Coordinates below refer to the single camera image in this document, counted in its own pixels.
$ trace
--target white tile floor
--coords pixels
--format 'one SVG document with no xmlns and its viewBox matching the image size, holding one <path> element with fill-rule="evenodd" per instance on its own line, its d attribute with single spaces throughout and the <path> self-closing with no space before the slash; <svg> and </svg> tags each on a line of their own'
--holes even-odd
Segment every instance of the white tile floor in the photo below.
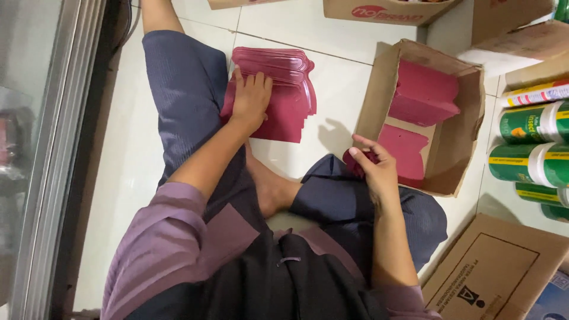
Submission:
<svg viewBox="0 0 569 320">
<path fill-rule="evenodd" d="M 351 145 L 349 134 L 364 99 L 377 43 L 415 39 L 417 31 L 415 27 L 325 19 L 321 0 L 289 0 L 219 11 L 210 11 L 205 0 L 174 3 L 186 33 L 224 51 L 228 57 L 235 46 L 294 46 L 304 48 L 315 62 L 310 76 L 318 97 L 318 114 L 305 122 L 301 143 L 252 142 L 254 154 L 263 163 L 290 178 L 300 178 L 324 154 L 341 155 Z M 110 111 L 106 128 L 100 126 L 104 132 L 98 132 L 104 134 L 104 140 L 88 213 L 74 310 L 101 306 L 114 251 L 137 209 L 153 196 L 163 170 L 157 115 L 146 79 L 141 39 L 139 25 L 122 49 L 107 107 Z M 499 82 L 485 82 L 490 94 L 486 96 L 487 116 L 459 196 L 437 199 L 447 213 L 451 240 L 477 211 Z M 271 225 L 283 223 L 288 220 L 280 217 Z M 421 271 L 422 279 L 430 274 L 449 243 L 439 246 L 433 262 Z"/>
</svg>

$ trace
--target right hand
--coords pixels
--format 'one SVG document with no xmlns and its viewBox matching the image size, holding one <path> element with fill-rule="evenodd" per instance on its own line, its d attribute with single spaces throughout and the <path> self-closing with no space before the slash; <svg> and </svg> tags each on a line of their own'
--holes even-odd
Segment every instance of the right hand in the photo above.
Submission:
<svg viewBox="0 0 569 320">
<path fill-rule="evenodd" d="M 256 76 L 248 76 L 245 80 L 238 65 L 235 66 L 233 74 L 236 90 L 230 121 L 239 122 L 252 134 L 267 117 L 265 111 L 271 99 L 273 80 L 265 77 L 262 72 L 258 72 Z"/>
<path fill-rule="evenodd" d="M 369 186 L 369 193 L 375 205 L 397 198 L 399 201 L 399 187 L 397 184 L 397 168 L 395 158 L 377 142 L 366 139 L 358 134 L 353 134 L 352 138 L 363 144 L 364 151 L 373 152 L 379 162 L 374 164 L 362 152 L 362 150 L 351 147 L 350 155 L 360 164 L 365 172 L 365 180 Z"/>
</svg>

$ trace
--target shirt sleeve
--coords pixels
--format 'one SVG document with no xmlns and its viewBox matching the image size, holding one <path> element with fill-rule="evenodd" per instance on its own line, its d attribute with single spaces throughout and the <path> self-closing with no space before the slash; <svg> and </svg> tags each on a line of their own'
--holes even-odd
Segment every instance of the shirt sleeve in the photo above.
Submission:
<svg viewBox="0 0 569 320">
<path fill-rule="evenodd" d="M 372 291 L 389 312 L 391 320 L 442 320 L 442 317 L 425 309 L 420 286 L 385 285 Z"/>
<path fill-rule="evenodd" d="M 173 271 L 192 270 L 206 233 L 205 199 L 185 183 L 158 188 L 150 204 L 134 216 L 109 268 L 101 319 L 124 318 L 175 279 Z"/>
</svg>

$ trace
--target foot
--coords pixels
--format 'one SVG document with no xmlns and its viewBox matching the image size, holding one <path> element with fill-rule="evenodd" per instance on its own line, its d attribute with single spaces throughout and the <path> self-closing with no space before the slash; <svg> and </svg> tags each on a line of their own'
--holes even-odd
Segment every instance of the foot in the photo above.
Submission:
<svg viewBox="0 0 569 320">
<path fill-rule="evenodd" d="M 259 208 L 263 217 L 268 219 L 277 212 L 290 208 L 302 184 L 287 180 L 272 172 L 253 156 L 249 143 L 245 144 L 245 149 L 247 150 L 247 170 L 255 181 Z"/>
</svg>

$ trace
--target left hand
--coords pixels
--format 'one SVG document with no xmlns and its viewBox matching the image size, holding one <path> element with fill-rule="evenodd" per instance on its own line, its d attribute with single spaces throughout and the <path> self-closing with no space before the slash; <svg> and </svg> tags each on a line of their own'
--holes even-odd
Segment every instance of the left hand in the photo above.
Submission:
<svg viewBox="0 0 569 320">
<path fill-rule="evenodd" d="M 230 121 L 244 125 L 252 134 L 267 117 L 265 111 L 269 106 L 273 80 L 265 77 L 262 72 L 258 72 L 256 76 L 248 76 L 245 80 L 238 65 L 235 66 L 233 74 L 237 88 Z"/>
</svg>

